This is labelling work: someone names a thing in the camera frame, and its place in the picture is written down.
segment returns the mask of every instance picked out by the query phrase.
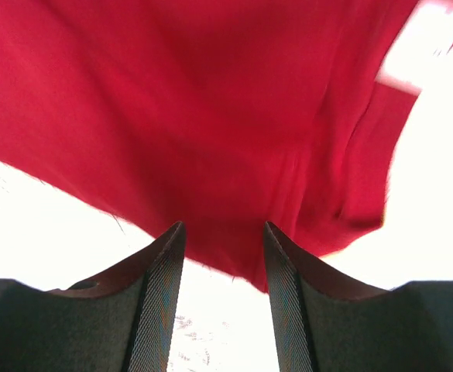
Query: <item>red towel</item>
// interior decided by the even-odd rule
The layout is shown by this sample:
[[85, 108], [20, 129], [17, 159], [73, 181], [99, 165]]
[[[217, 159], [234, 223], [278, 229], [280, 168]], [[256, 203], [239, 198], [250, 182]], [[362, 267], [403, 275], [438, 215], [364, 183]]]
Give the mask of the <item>red towel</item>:
[[0, 160], [266, 291], [266, 220], [318, 256], [381, 226], [416, 4], [2, 1]]

